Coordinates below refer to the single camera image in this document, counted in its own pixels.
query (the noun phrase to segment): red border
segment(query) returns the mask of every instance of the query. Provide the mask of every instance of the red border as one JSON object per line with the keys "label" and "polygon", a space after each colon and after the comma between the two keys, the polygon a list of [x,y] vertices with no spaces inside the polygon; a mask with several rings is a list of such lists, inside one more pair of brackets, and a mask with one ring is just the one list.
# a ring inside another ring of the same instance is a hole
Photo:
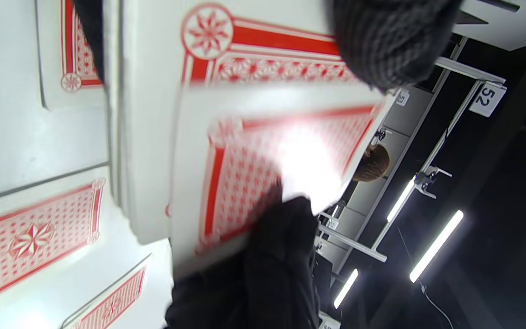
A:
{"label": "red border", "polygon": [[[231,21],[233,25],[232,41],[230,42],[229,47],[226,51],[228,51],[229,48],[233,44],[241,44],[241,45],[246,45],[246,46],[259,46],[259,47],[282,49],[282,50],[295,50],[299,52],[334,55],[338,57],[340,56],[340,52],[338,51],[338,46],[336,46],[336,43],[334,42],[331,36],[322,35],[319,33],[307,32],[307,31],[300,31],[298,29],[292,29],[290,27],[283,27],[281,25],[274,25],[274,24],[269,24],[269,23],[263,23],[260,21],[253,21],[250,19],[242,18],[242,17],[233,17],[232,14],[225,7],[219,4],[207,3],[207,4],[202,4],[200,6],[193,8],[182,21],[182,26],[180,29],[181,42],[182,42],[182,45],[184,46],[184,49],[186,50],[186,54],[184,56],[184,66],[183,66],[184,69],[182,72],[182,83],[186,81],[186,69],[188,65],[188,56],[192,56],[192,53],[188,50],[188,47],[184,43],[184,32],[185,32],[184,27],[186,26],[186,23],[190,19],[190,17],[197,11],[203,9],[204,7],[217,7],[225,11],[225,13],[227,13],[227,15],[231,17]],[[270,31],[254,29],[252,27],[238,27],[237,23],[240,24],[241,22],[248,23],[248,24],[261,25],[262,27],[269,27],[272,29],[279,29],[283,31],[302,33],[302,34],[309,35],[309,36],[326,37],[332,40],[330,41],[317,40],[317,39],[313,39],[312,37],[306,38],[303,36],[292,36],[292,35],[278,33],[278,32],[270,32]],[[273,56],[282,57],[281,54],[274,54]],[[194,59],[194,62],[192,64],[192,70],[190,72],[190,82],[196,83],[196,82],[206,81],[208,63],[215,59],[213,58],[210,60],[203,60],[200,58],[194,58],[194,56],[192,56],[192,58]]]}
{"label": "red border", "polygon": [[130,277],[129,280],[125,281],[123,283],[123,285],[120,285],[119,288],[117,288],[112,294],[110,294],[107,298],[102,300],[102,302],[100,302],[94,309],[92,309],[89,313],[87,313],[86,316],[82,317],[82,320],[80,320],[80,323],[85,322],[85,319],[87,319],[90,315],[92,315],[94,312],[96,312],[96,310],[98,310],[104,304],[104,302],[106,302],[107,300],[109,300],[109,298],[111,298],[115,294],[117,294],[117,292],[119,292],[119,289],[125,287],[125,285],[127,285],[127,283],[129,283],[130,281],[136,279],[137,276],[140,276],[139,288],[137,290],[137,296],[129,303],[129,305],[127,305],[126,308],[121,310],[121,312],[119,312],[119,314],[117,314],[117,316],[115,316],[115,318],[113,318],[113,320],[111,320],[111,322],[107,323],[107,325],[105,325],[105,327],[102,327],[102,329],[108,328],[111,324],[113,324],[113,322],[115,322],[115,320],[117,320],[121,316],[121,314],[125,313],[125,311],[127,311],[131,307],[131,305],[133,305],[137,301],[137,299],[139,298],[140,294],[142,293],[143,280],[145,279],[145,274],[146,274],[146,267],[143,267],[139,271],[137,271],[137,273],[135,273],[132,277]]}
{"label": "red border", "polygon": [[[74,36],[76,32],[76,27],[74,25],[74,20],[77,15],[74,11],[73,0],[64,0],[64,7],[61,10],[64,17],[63,71],[64,74],[76,73],[76,68],[74,66],[74,58],[76,57],[76,49],[74,48]],[[81,76],[81,80],[81,86],[103,85],[102,81],[98,78],[98,76],[96,77],[96,79],[85,79]]]}
{"label": "red border", "polygon": [[204,223],[204,236],[212,234],[215,217],[216,192],[219,188],[219,180],[221,179],[221,169],[223,166],[223,159],[225,158],[225,149],[215,148],[215,160],[212,168],[212,177],[210,178],[210,186],[208,189],[208,202],[206,204],[206,218]]}
{"label": "red border", "polygon": [[[44,206],[45,204],[48,204],[50,202],[55,202],[55,201],[60,200],[61,198],[65,198],[67,196],[76,194],[78,192],[82,192],[82,191],[87,190],[87,189],[92,189],[92,183],[90,183],[88,185],[84,185],[82,187],[77,187],[77,189],[74,189],[72,191],[69,191],[69,192],[66,192],[66,193],[63,193],[63,194],[59,194],[58,196],[53,196],[50,199],[47,199],[47,200],[45,200],[43,202],[38,202],[36,204],[33,204],[32,206],[29,206],[29,207],[17,210],[15,212],[11,213],[11,214],[4,215],[4,216],[0,217],[0,222],[1,221],[5,221],[6,219],[9,219],[9,218],[17,216],[17,215],[21,215],[24,212],[33,210],[33,209],[41,207],[41,206]],[[93,199],[93,211],[94,212],[93,212],[93,218],[92,218],[91,225],[90,225],[92,231],[90,233],[96,233],[96,232],[98,232],[98,229],[99,229],[98,216],[99,216],[99,212],[100,212],[100,197],[101,197],[101,195],[102,195],[102,189],[96,190],[96,194],[95,194],[94,199]],[[65,256],[70,255],[71,253],[75,252],[76,250],[79,250],[80,248],[82,248],[82,247],[84,247],[86,245],[88,245],[88,243],[82,242],[81,244],[78,244],[78,245],[70,248],[69,250],[65,251],[64,253],[62,253],[62,254],[60,254],[58,256],[56,256],[55,258],[52,258],[51,260],[48,260],[46,263],[44,263],[44,264],[42,264],[42,265],[40,265],[38,267],[35,267],[31,271],[28,271],[27,273],[23,274],[21,277],[18,277],[16,279],[14,279],[13,281],[10,281],[6,285],[1,286],[0,287],[0,293],[2,293],[5,290],[11,288],[12,286],[16,285],[17,283],[27,279],[28,277],[38,273],[39,271],[42,271],[43,269],[46,269],[46,267],[54,264],[58,260],[61,260]]]}

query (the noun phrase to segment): star emblem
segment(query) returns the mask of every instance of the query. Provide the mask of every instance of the star emblem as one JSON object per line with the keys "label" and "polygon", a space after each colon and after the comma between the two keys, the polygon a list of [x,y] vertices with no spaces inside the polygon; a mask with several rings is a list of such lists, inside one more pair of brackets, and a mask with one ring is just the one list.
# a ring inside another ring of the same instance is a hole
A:
{"label": "star emblem", "polygon": [[221,6],[206,4],[184,20],[182,42],[195,58],[210,60],[225,53],[234,27],[230,13]]}
{"label": "star emblem", "polygon": [[32,257],[48,246],[56,233],[51,223],[32,223],[27,229],[13,237],[9,254],[15,259]]}

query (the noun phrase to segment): black sleeve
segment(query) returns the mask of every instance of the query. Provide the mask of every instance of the black sleeve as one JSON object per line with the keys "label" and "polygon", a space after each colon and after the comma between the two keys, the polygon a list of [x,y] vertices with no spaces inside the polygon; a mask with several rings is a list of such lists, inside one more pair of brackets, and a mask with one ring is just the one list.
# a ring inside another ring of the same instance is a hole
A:
{"label": "black sleeve", "polygon": [[429,77],[452,33],[462,0],[334,0],[340,55],[382,90]]}
{"label": "black sleeve", "polygon": [[317,221],[299,197],[263,214],[245,252],[250,328],[318,327],[311,281]]}

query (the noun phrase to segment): number 52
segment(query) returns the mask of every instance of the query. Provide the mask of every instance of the number 52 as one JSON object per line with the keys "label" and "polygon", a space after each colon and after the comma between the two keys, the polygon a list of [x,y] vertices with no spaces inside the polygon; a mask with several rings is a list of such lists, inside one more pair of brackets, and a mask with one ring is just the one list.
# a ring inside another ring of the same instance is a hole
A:
{"label": "number 52", "polygon": [[494,97],[494,90],[489,88],[482,88],[480,94],[481,95],[478,95],[478,97],[476,97],[475,102],[482,104],[482,106],[487,106],[488,104],[490,104],[490,99]]}

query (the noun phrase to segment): cable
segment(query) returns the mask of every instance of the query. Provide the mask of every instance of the cable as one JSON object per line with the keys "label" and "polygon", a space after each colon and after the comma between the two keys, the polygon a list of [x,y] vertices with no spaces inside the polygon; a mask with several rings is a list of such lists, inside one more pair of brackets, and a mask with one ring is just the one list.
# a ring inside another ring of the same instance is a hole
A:
{"label": "cable", "polygon": [[453,325],[452,325],[452,322],[449,320],[449,317],[447,317],[447,315],[444,313],[444,311],[442,311],[440,308],[438,308],[438,306],[431,301],[430,299],[430,296],[427,295],[427,292],[426,292],[426,286],[424,285],[421,285],[421,292],[426,296],[427,300],[430,301],[430,303],[434,306],[434,308],[436,308],[447,320],[447,323],[449,323],[449,326],[453,329]]}
{"label": "cable", "polygon": [[[401,241],[403,242],[403,246],[405,247],[405,251],[407,252],[407,256],[409,257],[409,261],[411,262],[411,264],[413,265],[413,267],[415,267],[415,263],[413,262],[412,258],[411,258],[411,254],[409,254],[409,249],[407,248],[407,244],[405,244],[405,239],[403,238],[403,234],[401,233],[401,229],[397,226],[397,231],[399,231],[399,236],[401,237]],[[423,285],[423,283],[421,282],[421,280],[417,279],[417,281],[419,282],[419,285],[421,286],[421,292],[426,296],[427,300],[434,306],[434,308],[436,308],[438,310],[438,312],[440,312],[447,320],[447,322],[449,323],[449,326],[451,327],[451,329],[453,329],[453,325],[452,325],[452,322],[449,320],[449,317],[447,317],[447,315],[444,313],[444,311],[442,311],[440,308],[438,308],[438,306],[431,301],[430,299],[430,296],[427,295],[427,287]]]}

